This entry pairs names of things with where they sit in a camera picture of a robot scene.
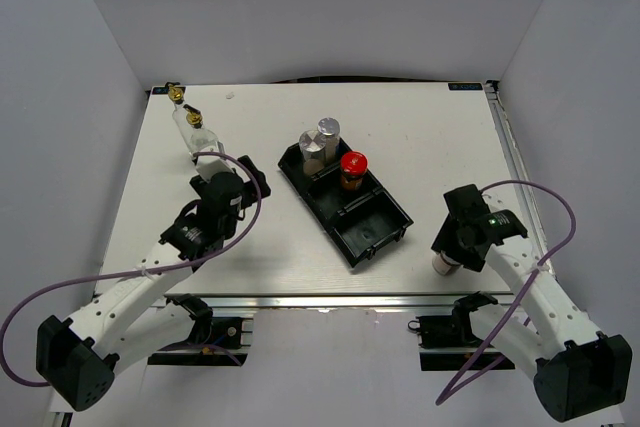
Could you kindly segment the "clear glass gold-spout bottle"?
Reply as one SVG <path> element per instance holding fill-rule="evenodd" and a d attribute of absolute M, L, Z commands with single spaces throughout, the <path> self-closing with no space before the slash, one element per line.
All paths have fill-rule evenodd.
<path fill-rule="evenodd" d="M 167 95 L 174 106 L 172 118 L 180 132 L 185 145 L 187 146 L 187 148 L 189 148 L 189 143 L 191 140 L 191 126 L 187 122 L 187 110 L 184 108 L 184 89 L 174 83 L 168 83 L 167 88 Z"/>

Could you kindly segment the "red-lid sauce jar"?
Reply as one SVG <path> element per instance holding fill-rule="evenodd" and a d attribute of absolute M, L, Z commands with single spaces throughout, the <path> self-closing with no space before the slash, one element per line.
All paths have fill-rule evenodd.
<path fill-rule="evenodd" d="M 346 191 L 357 191 L 368 172 L 367 157 L 358 151 L 349 151 L 340 159 L 340 184 Z"/>

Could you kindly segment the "silver-lid white seasoning bottle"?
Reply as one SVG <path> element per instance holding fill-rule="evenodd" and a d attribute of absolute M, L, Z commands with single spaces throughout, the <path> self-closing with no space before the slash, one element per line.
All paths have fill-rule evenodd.
<path fill-rule="evenodd" d="M 302 170 L 306 176 L 312 176 L 325 168 L 326 137 L 318 130 L 307 130 L 300 135 L 298 142 L 302 155 Z"/>

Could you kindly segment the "white-label lid spice jar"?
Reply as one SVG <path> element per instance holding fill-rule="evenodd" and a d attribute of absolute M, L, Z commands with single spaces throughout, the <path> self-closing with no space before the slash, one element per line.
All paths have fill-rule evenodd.
<path fill-rule="evenodd" d="M 444 253 L 436 253 L 432 259 L 432 267 L 441 276 L 453 275 L 461 264 L 446 256 Z"/>

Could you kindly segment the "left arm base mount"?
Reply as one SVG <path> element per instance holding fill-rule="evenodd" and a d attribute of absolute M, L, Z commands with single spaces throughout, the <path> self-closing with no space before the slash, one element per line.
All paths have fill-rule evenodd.
<path fill-rule="evenodd" d="M 201 299 L 183 296 L 166 306 L 186 308 L 199 316 L 186 340 L 163 347 L 147 359 L 149 366 L 242 367 L 248 357 L 253 333 L 252 320 L 218 315 Z"/>

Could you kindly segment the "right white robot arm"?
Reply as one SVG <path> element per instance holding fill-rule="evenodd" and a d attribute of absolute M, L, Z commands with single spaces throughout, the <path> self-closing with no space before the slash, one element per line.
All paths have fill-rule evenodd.
<path fill-rule="evenodd" d="M 445 193 L 444 201 L 447 215 L 432 244 L 442 265 L 474 272 L 489 266 L 514 299 L 503 308 L 477 292 L 455 302 L 452 335 L 476 350 L 436 402 L 468 385 L 466 372 L 493 347 L 532 381 L 540 404 L 558 422 L 623 403 L 632 348 L 623 336 L 606 335 L 562 289 L 547 265 L 556 251 L 537 256 L 519 218 L 488 203 L 474 184 Z"/>

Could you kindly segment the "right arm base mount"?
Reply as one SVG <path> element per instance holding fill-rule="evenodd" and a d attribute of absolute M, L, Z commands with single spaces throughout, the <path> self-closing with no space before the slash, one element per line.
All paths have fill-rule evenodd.
<path fill-rule="evenodd" d="M 418 297 L 409 308 L 413 313 L 407 330 L 418 342 L 422 372 L 454 373 L 471 358 L 481 341 L 463 333 L 462 321 L 454 313 L 462 294 Z"/>

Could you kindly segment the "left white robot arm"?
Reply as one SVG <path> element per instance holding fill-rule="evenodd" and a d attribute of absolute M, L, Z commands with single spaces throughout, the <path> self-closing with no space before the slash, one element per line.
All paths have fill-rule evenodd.
<path fill-rule="evenodd" d="M 107 291 L 65 319 L 54 315 L 37 330 L 36 370 L 75 411 L 95 405 L 118 374 L 171 344 L 199 346 L 211 334 L 212 311 L 184 294 L 156 317 L 146 311 L 166 292 L 242 238 L 238 222 L 271 193 L 249 156 L 212 175 L 190 181 L 198 197 L 138 265 Z"/>

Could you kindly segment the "black three-compartment tray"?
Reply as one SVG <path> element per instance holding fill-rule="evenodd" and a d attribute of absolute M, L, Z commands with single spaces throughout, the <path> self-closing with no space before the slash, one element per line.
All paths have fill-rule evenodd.
<path fill-rule="evenodd" d="M 286 149 L 278 167 L 352 268 L 372 259 L 391 242 L 400 241 L 413 225 L 371 172 L 364 174 L 358 190 L 348 191 L 340 185 L 338 161 L 312 176 L 306 175 L 303 155 L 296 144 Z"/>

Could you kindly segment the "glass bottle with dark sauce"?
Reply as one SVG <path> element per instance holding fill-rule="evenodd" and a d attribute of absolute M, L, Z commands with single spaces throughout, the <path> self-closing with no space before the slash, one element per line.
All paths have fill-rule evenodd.
<path fill-rule="evenodd" d="M 186 144 L 195 161 L 199 152 L 222 153 L 218 136 L 204 125 L 202 113 L 189 104 L 184 106 L 186 121 Z"/>

